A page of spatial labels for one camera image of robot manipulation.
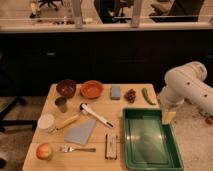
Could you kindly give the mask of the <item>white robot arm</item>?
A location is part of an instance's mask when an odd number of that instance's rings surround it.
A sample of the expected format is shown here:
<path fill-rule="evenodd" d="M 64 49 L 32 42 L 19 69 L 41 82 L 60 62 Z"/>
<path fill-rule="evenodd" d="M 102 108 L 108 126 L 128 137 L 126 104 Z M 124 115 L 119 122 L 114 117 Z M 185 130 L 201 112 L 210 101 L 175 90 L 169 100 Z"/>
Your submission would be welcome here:
<path fill-rule="evenodd" d="M 165 86 L 158 95 L 164 125 L 173 120 L 176 110 L 186 99 L 196 104 L 204 114 L 213 117 L 213 87 L 204 83 L 206 77 L 206 67 L 197 61 L 166 72 Z"/>

